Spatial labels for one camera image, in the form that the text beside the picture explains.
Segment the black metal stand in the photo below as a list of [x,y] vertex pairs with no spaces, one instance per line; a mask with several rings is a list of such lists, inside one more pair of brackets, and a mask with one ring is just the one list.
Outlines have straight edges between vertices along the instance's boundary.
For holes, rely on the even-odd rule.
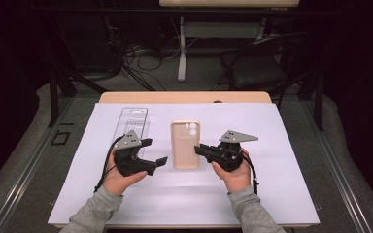
[[303,84],[298,92],[300,100],[310,100],[314,97],[314,123],[323,131],[322,127],[322,102],[324,88],[324,73],[323,71],[312,70],[305,74]]
[[53,127],[59,119],[58,90],[61,90],[67,98],[74,97],[77,94],[77,89],[74,87],[73,81],[82,83],[100,94],[106,92],[106,89],[84,78],[72,68],[69,68],[62,60],[62,56],[59,54],[60,47],[56,44],[54,38],[48,37],[44,44],[44,48],[47,51],[51,64],[51,75],[49,80],[51,121],[49,127]]

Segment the aluminium floor rail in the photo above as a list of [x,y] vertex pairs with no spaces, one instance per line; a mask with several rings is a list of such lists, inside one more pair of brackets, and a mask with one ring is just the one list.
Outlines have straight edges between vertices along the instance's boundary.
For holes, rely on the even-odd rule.
[[58,233],[49,224],[77,145],[80,126],[67,98],[48,127],[39,110],[31,127],[0,172],[0,233]]
[[337,189],[341,195],[341,198],[346,206],[346,209],[350,215],[350,218],[356,228],[357,233],[373,233],[369,222],[364,215],[364,212],[359,205],[355,194],[346,179],[344,172],[339,164],[336,154],[332,149],[327,137],[324,132],[321,131],[314,118],[314,109],[311,103],[307,101],[301,101],[301,106],[305,112],[306,117],[312,127],[315,137],[318,139],[322,150],[323,156],[326,161],[327,167],[334,179]]

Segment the person's right hand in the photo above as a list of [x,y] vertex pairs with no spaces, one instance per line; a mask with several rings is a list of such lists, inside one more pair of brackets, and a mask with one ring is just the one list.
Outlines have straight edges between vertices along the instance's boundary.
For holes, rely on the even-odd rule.
[[241,191],[252,183],[251,167],[246,160],[243,160],[240,167],[232,172],[223,170],[217,162],[213,162],[212,167],[217,176],[223,180],[230,194]]

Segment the person's left hand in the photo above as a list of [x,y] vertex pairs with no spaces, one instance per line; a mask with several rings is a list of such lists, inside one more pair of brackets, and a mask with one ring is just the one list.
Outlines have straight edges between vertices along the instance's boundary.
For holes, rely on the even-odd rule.
[[116,168],[114,155],[110,153],[102,185],[112,194],[121,196],[131,185],[141,181],[147,174],[146,171],[141,171],[128,177],[123,176]]

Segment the black folding chair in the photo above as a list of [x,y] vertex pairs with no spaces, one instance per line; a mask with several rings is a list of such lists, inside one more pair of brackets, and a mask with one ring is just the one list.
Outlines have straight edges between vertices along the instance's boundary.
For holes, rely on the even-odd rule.
[[241,49],[220,55],[223,77],[230,90],[262,90],[279,95],[281,107],[287,88],[312,74],[305,69],[296,72],[294,62],[311,43],[307,32],[267,36],[252,41]]

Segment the beige phone case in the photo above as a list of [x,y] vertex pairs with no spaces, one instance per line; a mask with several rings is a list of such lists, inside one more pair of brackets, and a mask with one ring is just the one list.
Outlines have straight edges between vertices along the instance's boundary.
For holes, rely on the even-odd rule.
[[200,158],[195,153],[199,141],[198,120],[174,120],[171,123],[171,146],[175,169],[192,170],[199,167]]

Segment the white desk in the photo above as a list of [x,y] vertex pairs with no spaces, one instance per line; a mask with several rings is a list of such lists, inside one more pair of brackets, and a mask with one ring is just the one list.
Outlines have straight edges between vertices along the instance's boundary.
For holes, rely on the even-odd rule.
[[[226,8],[232,10],[261,9],[267,10],[296,8],[300,0],[159,0],[160,7],[167,8]],[[188,22],[180,17],[180,62],[178,81],[186,79],[187,53],[186,37],[193,38],[257,38],[265,28],[263,17],[256,22]]]

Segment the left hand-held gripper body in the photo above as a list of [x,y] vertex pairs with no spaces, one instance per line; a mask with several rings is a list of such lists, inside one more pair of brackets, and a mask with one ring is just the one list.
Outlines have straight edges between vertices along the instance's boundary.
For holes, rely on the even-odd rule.
[[118,138],[113,152],[114,161],[118,171],[125,177],[146,171],[152,176],[157,168],[155,161],[142,159],[138,156],[141,148],[141,141],[134,130]]

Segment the clear plastic bin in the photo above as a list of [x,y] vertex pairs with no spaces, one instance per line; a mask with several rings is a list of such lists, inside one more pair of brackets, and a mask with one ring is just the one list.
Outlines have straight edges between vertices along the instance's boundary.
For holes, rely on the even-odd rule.
[[147,108],[123,108],[113,137],[114,158],[124,150],[135,150],[136,147],[139,147],[136,156],[142,158],[144,149],[141,142],[147,137],[148,127]]

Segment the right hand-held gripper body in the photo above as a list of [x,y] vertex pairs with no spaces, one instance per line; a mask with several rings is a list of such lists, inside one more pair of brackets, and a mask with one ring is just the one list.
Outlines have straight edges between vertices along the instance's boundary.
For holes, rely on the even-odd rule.
[[207,160],[215,161],[223,170],[232,172],[238,169],[244,160],[241,144],[257,140],[257,136],[228,130],[219,138],[220,143],[217,146],[209,146]]

